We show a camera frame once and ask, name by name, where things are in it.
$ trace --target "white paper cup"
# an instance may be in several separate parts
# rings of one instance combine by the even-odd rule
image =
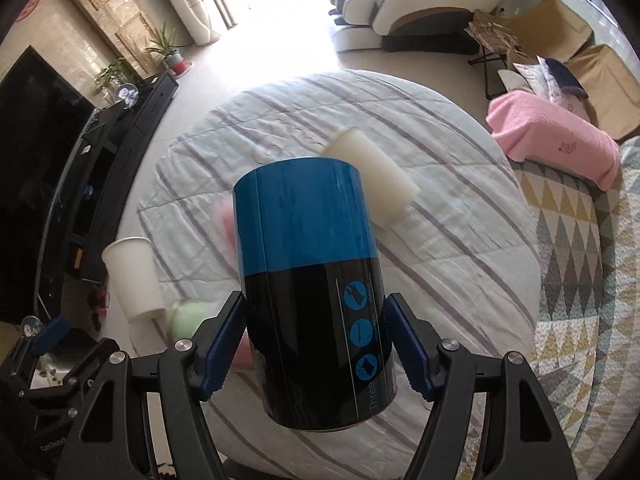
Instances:
[[[322,156],[348,162],[360,172],[369,216],[379,227],[402,215],[420,193],[415,182],[357,128],[338,134]]]
[[[164,314],[151,241],[142,237],[117,240],[102,251],[115,292],[130,323]]]

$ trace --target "blue gripper pad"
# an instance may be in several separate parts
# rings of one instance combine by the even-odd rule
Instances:
[[[413,323],[410,323],[399,302],[404,303],[407,315],[411,316]],[[391,332],[391,341],[398,352],[398,357],[404,367],[409,384],[412,389],[420,393],[425,400],[434,400],[436,388],[430,375],[430,359],[424,347],[418,340],[412,325],[425,323],[429,325],[434,334],[435,330],[425,321],[418,320],[409,309],[401,294],[391,294],[385,299],[386,318]]]
[[[189,382],[203,402],[225,382],[246,327],[245,303],[241,292],[232,292],[220,313],[204,320],[193,336],[197,348]]]
[[[31,353],[35,356],[46,354],[71,330],[69,320],[58,316],[40,332],[31,344]]]

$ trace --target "blue and black cylinder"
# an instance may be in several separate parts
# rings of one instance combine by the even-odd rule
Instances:
[[[331,158],[261,166],[234,187],[246,322],[267,414],[334,431],[396,394],[383,286],[358,171]]]

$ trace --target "blue top of canister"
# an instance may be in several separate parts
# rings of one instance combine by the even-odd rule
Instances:
[[[360,175],[333,158],[292,158],[247,173],[234,187],[242,276],[375,258]]]

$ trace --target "flower pot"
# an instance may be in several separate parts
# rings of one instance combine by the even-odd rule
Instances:
[[[175,72],[175,75],[180,75],[182,72],[187,70],[187,64],[182,59],[182,56],[177,52],[171,56],[165,57],[164,61],[167,66]]]

